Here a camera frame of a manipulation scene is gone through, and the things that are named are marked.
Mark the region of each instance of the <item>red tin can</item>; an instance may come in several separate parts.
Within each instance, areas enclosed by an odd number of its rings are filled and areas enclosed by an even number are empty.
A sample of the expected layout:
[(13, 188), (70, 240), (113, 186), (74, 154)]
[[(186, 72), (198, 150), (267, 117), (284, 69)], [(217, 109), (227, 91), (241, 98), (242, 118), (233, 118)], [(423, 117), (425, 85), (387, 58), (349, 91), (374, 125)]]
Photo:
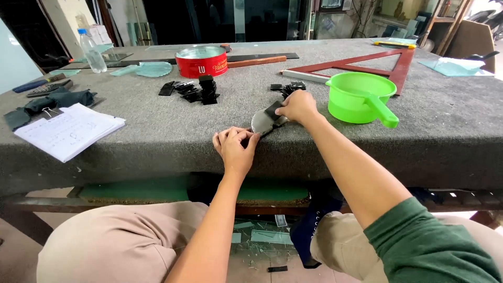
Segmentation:
[(199, 46), (183, 49), (175, 54), (180, 75), (197, 79), (199, 76), (219, 76), (227, 71), (225, 48)]

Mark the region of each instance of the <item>green handle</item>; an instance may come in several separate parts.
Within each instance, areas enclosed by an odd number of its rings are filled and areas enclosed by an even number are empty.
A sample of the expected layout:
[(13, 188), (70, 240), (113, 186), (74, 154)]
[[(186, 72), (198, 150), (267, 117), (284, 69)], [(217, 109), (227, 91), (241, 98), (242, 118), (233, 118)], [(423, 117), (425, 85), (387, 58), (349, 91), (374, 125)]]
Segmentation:
[(398, 117), (389, 110), (388, 107), (375, 95), (369, 95), (365, 98), (365, 104), (367, 104), (372, 111), (377, 114), (381, 123), (388, 128), (396, 128), (398, 126)]

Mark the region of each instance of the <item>handwritten notes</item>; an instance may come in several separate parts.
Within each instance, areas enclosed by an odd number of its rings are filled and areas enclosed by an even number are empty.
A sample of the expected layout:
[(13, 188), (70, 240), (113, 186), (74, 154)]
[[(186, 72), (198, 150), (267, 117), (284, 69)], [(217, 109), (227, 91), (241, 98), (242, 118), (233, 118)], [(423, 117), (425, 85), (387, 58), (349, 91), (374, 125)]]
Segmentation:
[(98, 113), (80, 103), (59, 110), (63, 113), (49, 120), (42, 118), (17, 129), (14, 134), (66, 162), (124, 126), (124, 119)]

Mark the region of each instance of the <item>black cloth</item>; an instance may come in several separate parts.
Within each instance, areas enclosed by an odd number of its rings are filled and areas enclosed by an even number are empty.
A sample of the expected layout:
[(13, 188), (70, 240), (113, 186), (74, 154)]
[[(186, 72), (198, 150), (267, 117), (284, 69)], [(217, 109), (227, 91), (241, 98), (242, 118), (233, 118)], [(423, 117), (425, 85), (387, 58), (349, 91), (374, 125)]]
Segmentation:
[(70, 92), (64, 87), (60, 87), (46, 97), (37, 98), (28, 102), (24, 107), (19, 107), (4, 115), (7, 125), (11, 131), (28, 124), (34, 115), (42, 112), (42, 109), (70, 107), (75, 103), (88, 106), (94, 103), (95, 92), (89, 90)]

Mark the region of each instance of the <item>green plastic scoop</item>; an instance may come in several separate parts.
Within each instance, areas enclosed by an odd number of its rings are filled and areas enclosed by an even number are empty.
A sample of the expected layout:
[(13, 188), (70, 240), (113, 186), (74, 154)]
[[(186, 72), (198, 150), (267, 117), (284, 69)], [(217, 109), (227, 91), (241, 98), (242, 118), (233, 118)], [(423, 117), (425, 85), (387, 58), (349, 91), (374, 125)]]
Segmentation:
[(348, 72), (331, 77), (328, 111), (335, 118), (348, 123), (364, 124), (379, 118), (388, 128), (398, 126), (398, 117), (386, 107), (396, 85), (381, 76)]

